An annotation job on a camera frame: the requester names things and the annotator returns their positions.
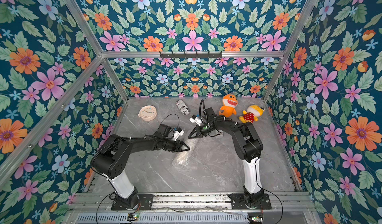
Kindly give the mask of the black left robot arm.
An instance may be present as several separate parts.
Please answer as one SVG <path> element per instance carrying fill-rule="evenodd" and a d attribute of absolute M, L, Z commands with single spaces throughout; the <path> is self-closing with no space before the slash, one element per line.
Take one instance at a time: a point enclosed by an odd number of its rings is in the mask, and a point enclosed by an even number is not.
<path fill-rule="evenodd" d="M 91 160 L 92 169 L 105 177 L 114 189 L 109 196 L 113 201 L 113 211 L 137 210 L 142 203 L 137 188 L 130 182 L 126 164 L 131 154 L 142 151 L 165 150 L 168 152 L 185 152 L 190 147 L 179 137 L 184 134 L 181 128 L 173 129 L 161 124 L 154 134 L 144 137 L 122 137 L 113 134 L 107 138 L 103 146 Z"/>

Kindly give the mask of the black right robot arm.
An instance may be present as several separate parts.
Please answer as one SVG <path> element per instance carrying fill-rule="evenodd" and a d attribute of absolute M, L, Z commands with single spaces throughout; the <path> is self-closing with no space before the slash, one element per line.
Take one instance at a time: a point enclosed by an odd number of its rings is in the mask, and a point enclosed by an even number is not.
<path fill-rule="evenodd" d="M 260 159 L 264 147 L 257 131 L 251 123 L 238 123 L 223 115 L 217 115 L 212 108 L 205 110 L 204 115 L 192 115 L 190 122 L 196 126 L 188 138 L 207 137 L 215 130 L 231 135 L 236 154 L 243 161 L 243 201 L 251 209 L 257 207 L 265 195 L 260 179 Z"/>

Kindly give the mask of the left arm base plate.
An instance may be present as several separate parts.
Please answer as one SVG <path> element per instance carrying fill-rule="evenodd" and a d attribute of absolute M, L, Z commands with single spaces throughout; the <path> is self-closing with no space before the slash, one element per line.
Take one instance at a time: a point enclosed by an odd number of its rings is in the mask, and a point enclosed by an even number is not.
<path fill-rule="evenodd" d="M 113 200 L 111 210 L 113 211 L 148 211 L 151 210 L 153 205 L 154 195 L 152 194 L 133 194 L 127 199 L 116 195 L 111 197 Z"/>

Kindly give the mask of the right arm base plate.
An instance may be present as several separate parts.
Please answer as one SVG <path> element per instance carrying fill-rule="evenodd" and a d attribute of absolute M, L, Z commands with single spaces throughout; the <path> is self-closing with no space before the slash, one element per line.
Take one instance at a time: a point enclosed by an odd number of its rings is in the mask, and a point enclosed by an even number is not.
<path fill-rule="evenodd" d="M 233 210 L 271 210 L 272 205 L 268 194 L 230 194 L 228 195 Z"/>

